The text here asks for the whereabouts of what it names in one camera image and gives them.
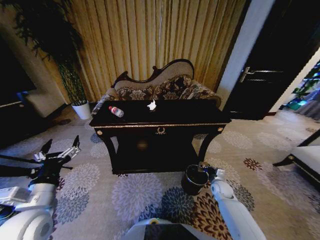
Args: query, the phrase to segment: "drawer handle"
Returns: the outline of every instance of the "drawer handle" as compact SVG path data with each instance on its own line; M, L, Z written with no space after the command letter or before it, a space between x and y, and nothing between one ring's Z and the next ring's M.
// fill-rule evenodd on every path
M160 127L158 127L155 134L159 134L159 135L166 134L166 129L162 127L162 131L160 131Z

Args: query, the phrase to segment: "plastic water bottle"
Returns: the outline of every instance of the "plastic water bottle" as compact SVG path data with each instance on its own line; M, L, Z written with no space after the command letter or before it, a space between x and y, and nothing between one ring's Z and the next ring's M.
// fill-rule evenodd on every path
M111 111L111 113L113 113L114 115L116 115L119 118L122 118L125 114L124 111L117 108L116 106L109 106L109 110Z

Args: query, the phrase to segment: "door handle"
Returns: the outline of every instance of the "door handle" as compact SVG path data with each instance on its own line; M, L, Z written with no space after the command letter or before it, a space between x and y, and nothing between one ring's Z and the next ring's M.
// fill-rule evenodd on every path
M254 72L249 72L249 70L250 70L250 67L249 67L249 66L247 66L247 67L244 69L244 72L243 72L243 74L242 74L242 76L241 76L241 78L240 78L240 80L239 80L239 83L243 83L243 81L245 80L247 74L254 74Z
M244 69L243 74L242 74L239 82L243 83L247 74L255 74L255 73L283 73L283 71L277 71L277 70L254 70L254 71L250 71L250 66L247 66Z

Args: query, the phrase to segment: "table drawer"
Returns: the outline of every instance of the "table drawer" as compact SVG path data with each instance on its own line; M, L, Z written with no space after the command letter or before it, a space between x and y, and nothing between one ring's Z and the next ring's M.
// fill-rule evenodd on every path
M95 128L98 135L113 137L120 135L144 135L144 136L164 136L183 134L209 134L221 133L224 124L214 125L149 125L149 126L124 126L124 127L101 127Z

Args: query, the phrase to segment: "curtain fold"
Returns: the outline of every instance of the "curtain fold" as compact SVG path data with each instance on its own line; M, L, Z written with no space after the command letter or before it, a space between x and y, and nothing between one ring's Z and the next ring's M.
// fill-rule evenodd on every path
M215 90L245 2L73 0L69 20L83 39L79 72L88 100L99 100L124 71L142 81L153 66L180 58Z

